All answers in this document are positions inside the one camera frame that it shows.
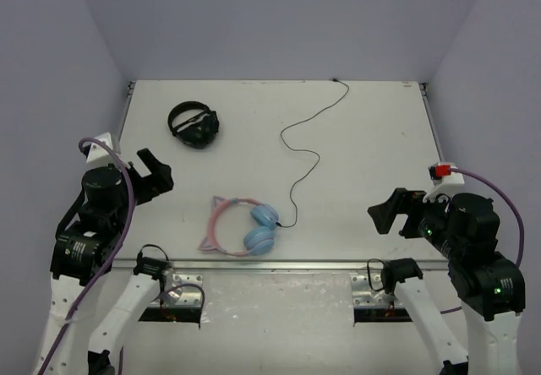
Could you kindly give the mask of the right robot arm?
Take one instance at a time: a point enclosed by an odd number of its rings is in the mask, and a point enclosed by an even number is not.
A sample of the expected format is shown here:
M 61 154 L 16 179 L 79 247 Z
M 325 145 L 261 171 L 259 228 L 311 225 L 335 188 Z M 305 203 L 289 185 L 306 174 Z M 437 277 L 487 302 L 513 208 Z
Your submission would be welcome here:
M 387 234 L 405 215 L 400 236 L 423 238 L 448 262 L 448 276 L 466 319 L 467 345 L 447 326 L 412 258 L 385 261 L 380 290 L 405 308 L 438 374 L 517 374 L 517 333 L 526 307 L 525 280 L 518 265 L 497 251 L 500 218 L 493 202 L 473 193 L 446 201 L 399 187 L 368 213 Z

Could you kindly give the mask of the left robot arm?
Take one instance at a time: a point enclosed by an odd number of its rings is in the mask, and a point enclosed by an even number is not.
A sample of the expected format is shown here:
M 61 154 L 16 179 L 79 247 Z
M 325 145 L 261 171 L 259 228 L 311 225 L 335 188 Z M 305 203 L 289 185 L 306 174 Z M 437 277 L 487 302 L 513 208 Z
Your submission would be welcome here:
M 149 149 L 137 153 L 149 171 L 146 176 L 111 149 L 106 153 L 104 166 L 82 176 L 79 195 L 57 226 L 52 297 L 36 374 L 119 374 L 129 330 L 167 284 L 170 263 L 138 255 L 117 302 L 96 322 L 99 296 L 135 208 L 174 185 L 170 166 Z

